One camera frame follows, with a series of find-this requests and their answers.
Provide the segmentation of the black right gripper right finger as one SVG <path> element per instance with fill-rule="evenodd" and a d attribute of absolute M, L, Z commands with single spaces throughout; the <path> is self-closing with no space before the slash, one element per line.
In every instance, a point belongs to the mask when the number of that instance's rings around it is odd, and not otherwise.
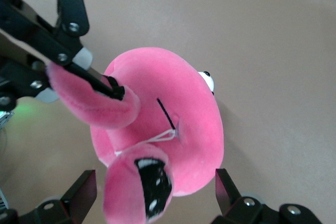
<path fill-rule="evenodd" d="M 216 223 L 321 223 L 302 205 L 283 204 L 273 210 L 252 196 L 242 196 L 224 168 L 216 170 L 215 192 L 222 213 L 215 218 Z"/>

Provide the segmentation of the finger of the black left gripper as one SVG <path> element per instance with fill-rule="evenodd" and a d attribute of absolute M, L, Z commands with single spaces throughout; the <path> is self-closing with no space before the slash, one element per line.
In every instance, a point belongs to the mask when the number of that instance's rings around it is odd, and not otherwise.
<path fill-rule="evenodd" d="M 57 0 L 57 12 L 52 26 L 23 0 L 1 0 L 1 30 L 87 81 L 95 91 L 122 100 L 124 87 L 114 78 L 104 84 L 104 76 L 87 62 L 92 55 L 80 41 L 90 28 L 84 1 Z"/>
<path fill-rule="evenodd" d="M 44 71 L 33 70 L 15 61 L 1 63 L 1 111 L 16 108 L 17 100 L 23 97 L 35 98 L 51 103 L 58 95 L 51 88 Z"/>

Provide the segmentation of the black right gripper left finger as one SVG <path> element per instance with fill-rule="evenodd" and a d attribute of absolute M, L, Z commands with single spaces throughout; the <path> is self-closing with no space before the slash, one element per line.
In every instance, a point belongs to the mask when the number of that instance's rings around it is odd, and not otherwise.
<path fill-rule="evenodd" d="M 60 199 L 43 202 L 22 216 L 15 209 L 1 210 L 1 224 L 81 224 L 96 198 L 96 171 L 86 170 Z"/>

